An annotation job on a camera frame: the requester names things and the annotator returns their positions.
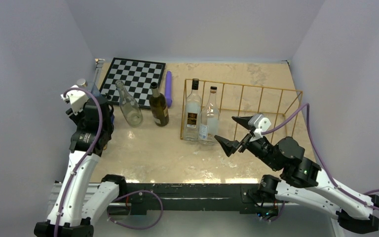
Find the round clear bottle cork cap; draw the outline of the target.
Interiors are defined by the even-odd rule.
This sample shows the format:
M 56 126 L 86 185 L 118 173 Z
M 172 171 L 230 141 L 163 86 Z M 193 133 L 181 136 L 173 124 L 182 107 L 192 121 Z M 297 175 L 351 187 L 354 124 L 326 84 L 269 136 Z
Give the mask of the round clear bottle cork cap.
M 202 144 L 216 142 L 215 135 L 219 132 L 220 111 L 217 105 L 217 87 L 210 87 L 210 95 L 206 106 L 201 111 L 198 140 Z

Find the blue dash bottle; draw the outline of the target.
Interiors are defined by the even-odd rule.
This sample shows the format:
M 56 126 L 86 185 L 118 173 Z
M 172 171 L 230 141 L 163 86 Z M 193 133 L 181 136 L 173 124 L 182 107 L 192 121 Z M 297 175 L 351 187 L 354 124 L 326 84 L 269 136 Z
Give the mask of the blue dash bottle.
M 86 79 L 78 79 L 76 81 L 76 85 L 81 88 L 87 89 L 89 92 L 91 92 L 95 97 L 104 97 L 105 95 L 102 95 L 100 90 L 98 89 L 97 85 L 93 81 L 87 81 Z M 112 124 L 114 124 L 114 107 L 113 104 L 109 101 L 108 107 L 110 110 L 110 118 Z

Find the clear round glass bottle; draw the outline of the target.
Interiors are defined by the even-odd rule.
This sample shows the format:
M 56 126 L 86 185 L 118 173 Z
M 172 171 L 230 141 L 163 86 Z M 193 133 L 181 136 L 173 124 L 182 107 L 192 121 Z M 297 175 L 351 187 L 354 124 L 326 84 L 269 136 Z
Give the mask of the clear round glass bottle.
M 115 82 L 119 92 L 119 106 L 126 122 L 131 127 L 138 127 L 143 122 L 143 115 L 136 99 L 127 91 L 122 80 Z

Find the square clear bottle black cap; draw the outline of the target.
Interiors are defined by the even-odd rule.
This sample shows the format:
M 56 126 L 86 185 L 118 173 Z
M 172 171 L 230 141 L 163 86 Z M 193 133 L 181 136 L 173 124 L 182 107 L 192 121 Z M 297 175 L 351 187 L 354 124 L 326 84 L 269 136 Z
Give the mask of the square clear bottle black cap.
M 196 141 L 199 132 L 201 97 L 198 93 L 199 79 L 192 79 L 191 92 L 186 98 L 184 140 Z

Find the dark green wine bottle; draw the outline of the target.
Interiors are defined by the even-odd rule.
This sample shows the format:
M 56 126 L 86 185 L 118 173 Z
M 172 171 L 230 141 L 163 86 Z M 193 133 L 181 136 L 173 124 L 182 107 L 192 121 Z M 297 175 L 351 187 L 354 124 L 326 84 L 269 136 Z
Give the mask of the dark green wine bottle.
M 169 123 L 168 107 L 165 96 L 159 91 L 158 84 L 150 84 L 152 95 L 149 97 L 149 104 L 154 122 L 157 126 L 166 126 Z

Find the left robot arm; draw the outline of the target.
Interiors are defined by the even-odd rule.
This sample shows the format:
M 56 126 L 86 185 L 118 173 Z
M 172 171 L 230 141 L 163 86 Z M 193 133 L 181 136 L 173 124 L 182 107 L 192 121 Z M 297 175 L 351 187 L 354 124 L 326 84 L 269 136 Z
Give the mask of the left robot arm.
M 37 237 L 91 237 L 96 222 L 109 204 L 113 200 L 121 202 L 127 197 L 125 178 L 108 174 L 90 199 L 85 199 L 90 177 L 114 130 L 112 104 L 104 96 L 98 96 L 97 101 L 103 118 L 99 137 L 96 136 L 99 114 L 92 99 L 87 100 L 78 115 L 67 111 L 77 125 L 76 132 L 71 137 L 68 169 L 46 221 L 36 223 L 34 235 Z

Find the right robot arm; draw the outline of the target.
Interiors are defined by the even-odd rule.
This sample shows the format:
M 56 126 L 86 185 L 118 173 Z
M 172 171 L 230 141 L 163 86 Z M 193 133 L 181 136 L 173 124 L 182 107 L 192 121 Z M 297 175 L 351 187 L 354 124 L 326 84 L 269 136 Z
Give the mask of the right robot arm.
M 342 192 L 324 168 L 304 156 L 304 148 L 293 137 L 271 144 L 262 134 L 271 126 L 263 114 L 233 116 L 232 119 L 249 132 L 241 141 L 215 135 L 225 154 L 230 156 L 248 150 L 272 170 L 281 171 L 279 177 L 263 175 L 256 192 L 261 200 L 293 202 L 321 211 L 356 234 L 379 230 L 379 218 L 371 208 L 372 205 L 379 207 L 379 196 L 361 194 L 350 188 L 347 188 L 350 194 Z

